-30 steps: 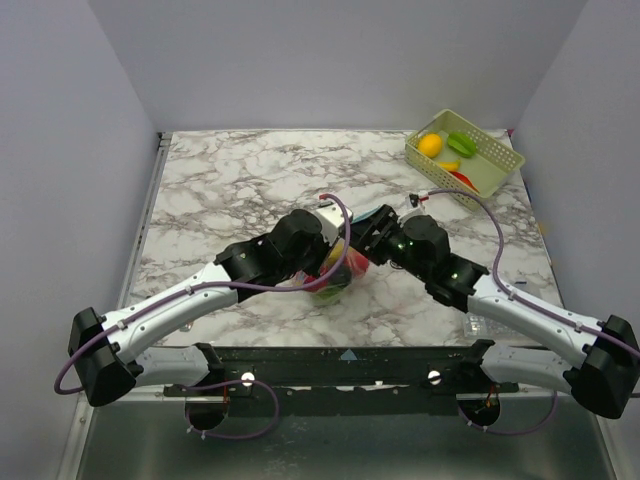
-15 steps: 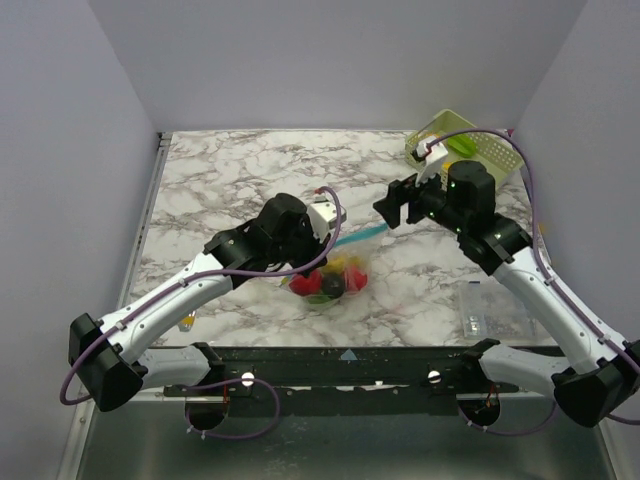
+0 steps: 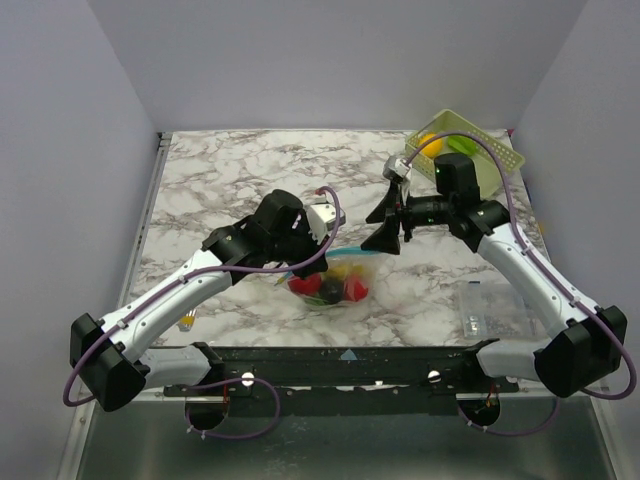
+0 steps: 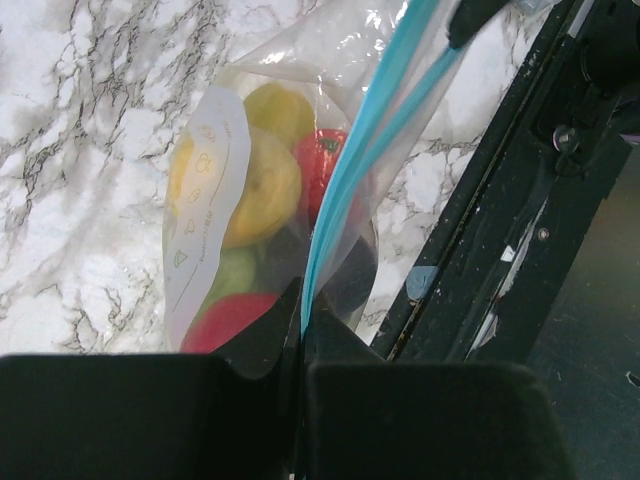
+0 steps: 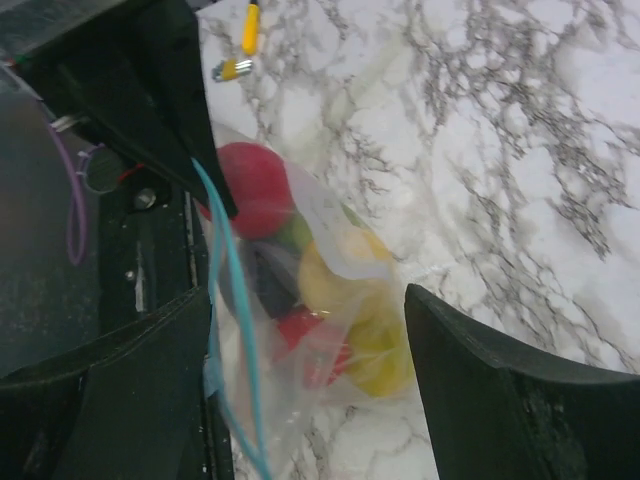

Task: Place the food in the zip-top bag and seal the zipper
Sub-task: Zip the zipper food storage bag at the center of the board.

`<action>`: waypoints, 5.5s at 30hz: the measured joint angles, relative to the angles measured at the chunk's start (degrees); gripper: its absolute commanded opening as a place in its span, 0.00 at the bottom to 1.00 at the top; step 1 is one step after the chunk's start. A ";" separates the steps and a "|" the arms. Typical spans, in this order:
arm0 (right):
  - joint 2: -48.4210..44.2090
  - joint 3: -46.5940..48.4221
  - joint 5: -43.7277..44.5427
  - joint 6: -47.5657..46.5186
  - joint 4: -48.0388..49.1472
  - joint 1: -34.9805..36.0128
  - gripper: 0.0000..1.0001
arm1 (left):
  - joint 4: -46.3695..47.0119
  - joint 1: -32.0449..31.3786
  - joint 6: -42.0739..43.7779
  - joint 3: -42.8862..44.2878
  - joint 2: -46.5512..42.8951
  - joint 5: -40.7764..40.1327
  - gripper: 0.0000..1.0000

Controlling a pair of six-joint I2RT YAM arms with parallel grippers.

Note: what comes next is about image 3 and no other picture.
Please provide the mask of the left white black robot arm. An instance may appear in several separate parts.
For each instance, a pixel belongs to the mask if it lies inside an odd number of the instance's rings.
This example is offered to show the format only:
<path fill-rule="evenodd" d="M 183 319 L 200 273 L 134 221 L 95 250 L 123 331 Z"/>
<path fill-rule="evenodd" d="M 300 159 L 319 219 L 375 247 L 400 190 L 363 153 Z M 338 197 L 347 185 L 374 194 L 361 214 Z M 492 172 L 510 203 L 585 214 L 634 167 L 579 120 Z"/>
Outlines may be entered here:
<path fill-rule="evenodd" d="M 189 311 L 250 274 L 326 271 L 326 252 L 342 222 L 338 200 L 304 205 L 276 189 L 253 214 L 214 229 L 173 274 L 138 299 L 99 319 L 81 315 L 71 325 L 64 404 L 96 401 L 111 412 L 145 389 L 172 384 L 214 393 L 222 372 L 207 348 L 155 357 L 148 352 L 152 344 Z"/>

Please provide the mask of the red pomegranate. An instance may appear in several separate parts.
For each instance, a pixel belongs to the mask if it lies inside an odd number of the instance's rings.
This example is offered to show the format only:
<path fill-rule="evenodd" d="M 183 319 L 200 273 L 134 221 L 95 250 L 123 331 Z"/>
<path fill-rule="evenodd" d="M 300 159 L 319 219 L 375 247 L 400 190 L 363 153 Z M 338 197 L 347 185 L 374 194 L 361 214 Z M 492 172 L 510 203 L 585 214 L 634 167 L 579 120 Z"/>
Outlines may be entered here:
<path fill-rule="evenodd" d="M 291 276 L 287 281 L 287 286 L 296 295 L 314 296 L 319 292 L 322 282 L 322 276 L 316 273 L 306 278 Z"/>

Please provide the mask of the red apple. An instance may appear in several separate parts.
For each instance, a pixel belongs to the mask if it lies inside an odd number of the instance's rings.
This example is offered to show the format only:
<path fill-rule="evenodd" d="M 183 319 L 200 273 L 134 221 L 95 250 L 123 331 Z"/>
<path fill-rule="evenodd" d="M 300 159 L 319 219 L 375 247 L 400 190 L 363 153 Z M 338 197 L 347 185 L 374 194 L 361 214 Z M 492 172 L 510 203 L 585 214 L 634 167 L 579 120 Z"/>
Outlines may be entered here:
<path fill-rule="evenodd" d="M 360 302 L 369 294 L 368 287 L 359 279 L 350 279 L 345 283 L 344 299 L 349 302 Z"/>

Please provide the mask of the green white cabbage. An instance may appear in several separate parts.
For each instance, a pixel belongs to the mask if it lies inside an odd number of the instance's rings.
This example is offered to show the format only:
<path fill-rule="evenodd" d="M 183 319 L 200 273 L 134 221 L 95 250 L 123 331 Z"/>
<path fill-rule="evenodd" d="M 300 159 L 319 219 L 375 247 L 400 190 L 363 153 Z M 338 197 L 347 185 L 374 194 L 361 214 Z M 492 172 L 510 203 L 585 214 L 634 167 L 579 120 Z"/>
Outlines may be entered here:
<path fill-rule="evenodd" d="M 324 299 L 321 297 L 305 297 L 304 303 L 309 307 L 313 308 L 324 308 L 324 307 L 332 307 L 340 303 L 340 300 L 335 299 Z"/>

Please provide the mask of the beige pear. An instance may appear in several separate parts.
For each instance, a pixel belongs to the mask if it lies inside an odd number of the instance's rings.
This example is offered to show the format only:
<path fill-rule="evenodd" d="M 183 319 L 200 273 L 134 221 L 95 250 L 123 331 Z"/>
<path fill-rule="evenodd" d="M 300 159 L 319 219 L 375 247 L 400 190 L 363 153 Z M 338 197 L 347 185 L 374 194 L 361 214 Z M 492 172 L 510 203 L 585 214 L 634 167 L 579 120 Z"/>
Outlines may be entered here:
<path fill-rule="evenodd" d="M 349 265 L 339 264 L 337 266 L 330 267 L 325 272 L 325 277 L 344 281 L 346 277 L 350 274 L 350 272 L 351 272 L 351 267 Z"/>

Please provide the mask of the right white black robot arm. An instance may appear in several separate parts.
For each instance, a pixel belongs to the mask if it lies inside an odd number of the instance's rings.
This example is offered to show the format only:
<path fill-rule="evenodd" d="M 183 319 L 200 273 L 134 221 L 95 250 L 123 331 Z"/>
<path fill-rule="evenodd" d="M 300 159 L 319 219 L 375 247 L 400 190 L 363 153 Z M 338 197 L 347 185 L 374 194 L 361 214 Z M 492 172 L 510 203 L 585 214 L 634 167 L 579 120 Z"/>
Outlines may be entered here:
<path fill-rule="evenodd" d="M 471 158 L 443 154 L 435 167 L 436 194 L 416 197 L 409 192 L 407 160 L 397 156 L 387 160 L 383 175 L 389 189 L 366 219 L 378 228 L 362 249 L 397 255 L 414 229 L 445 225 L 505 277 L 549 337 L 530 344 L 490 341 L 478 348 L 476 358 L 461 365 L 462 384 L 480 392 L 496 377 L 515 377 L 538 381 L 554 395 L 567 398 L 615 372 L 627 327 L 621 310 L 603 308 L 583 295 L 541 257 L 514 214 L 496 200 L 482 199 Z"/>

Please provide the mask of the clear zip top bag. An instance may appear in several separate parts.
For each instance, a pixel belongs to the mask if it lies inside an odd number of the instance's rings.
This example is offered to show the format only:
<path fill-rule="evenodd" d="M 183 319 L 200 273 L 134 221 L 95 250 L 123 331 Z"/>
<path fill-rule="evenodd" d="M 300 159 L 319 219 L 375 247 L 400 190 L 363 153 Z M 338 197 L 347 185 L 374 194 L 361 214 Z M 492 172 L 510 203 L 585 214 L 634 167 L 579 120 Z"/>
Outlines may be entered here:
<path fill-rule="evenodd" d="M 326 271 L 306 278 L 288 272 L 275 285 L 312 310 L 352 307 L 373 297 L 384 259 L 383 254 L 360 247 L 337 248 L 326 253 Z"/>

